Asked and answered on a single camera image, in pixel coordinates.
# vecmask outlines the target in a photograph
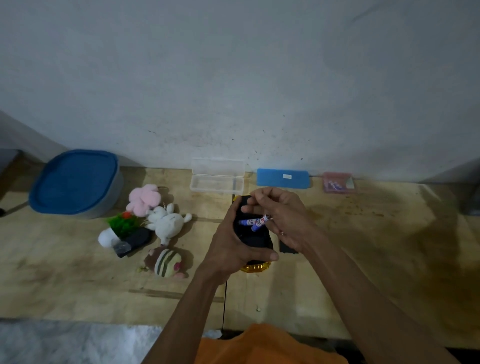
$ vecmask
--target container with blue lid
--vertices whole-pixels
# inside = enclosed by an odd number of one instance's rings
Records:
[[[76,149],[48,162],[36,180],[28,202],[43,214],[97,218],[118,200],[123,176],[115,154]]]

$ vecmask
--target person's left hand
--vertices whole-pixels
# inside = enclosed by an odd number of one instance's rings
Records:
[[[234,201],[213,235],[210,248],[198,270],[212,274],[219,284],[223,284],[230,274],[238,272],[247,262],[278,260],[278,253],[268,248],[252,248],[242,243],[233,231],[233,222],[240,206],[241,197]]]

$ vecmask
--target striped plush toy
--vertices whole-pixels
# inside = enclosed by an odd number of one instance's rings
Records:
[[[159,246],[150,249],[144,259],[145,266],[161,277],[185,278],[184,273],[180,273],[181,255],[165,246]]]

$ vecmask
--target wall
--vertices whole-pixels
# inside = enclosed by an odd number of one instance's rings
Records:
[[[476,0],[3,0],[0,109],[148,167],[476,179],[479,19]]]

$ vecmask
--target blue pencil case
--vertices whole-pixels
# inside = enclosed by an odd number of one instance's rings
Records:
[[[309,188],[310,177],[306,170],[257,170],[257,186],[283,188]]]

